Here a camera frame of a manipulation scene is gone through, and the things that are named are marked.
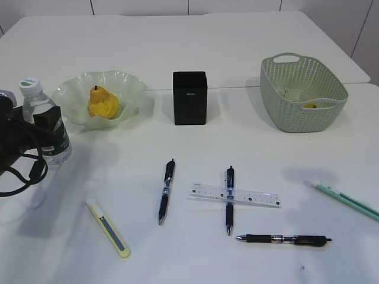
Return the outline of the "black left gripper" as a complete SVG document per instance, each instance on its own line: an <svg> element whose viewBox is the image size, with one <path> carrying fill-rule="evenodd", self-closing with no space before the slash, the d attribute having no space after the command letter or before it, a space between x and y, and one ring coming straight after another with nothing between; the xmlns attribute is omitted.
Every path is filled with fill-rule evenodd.
<svg viewBox="0 0 379 284"><path fill-rule="evenodd" d="M34 114L34 125L54 133L63 131L63 121L59 106ZM30 128L23 119L21 107L13 107L7 97L1 97L1 175L11 167L26 151L36 149L36 142Z"/></svg>

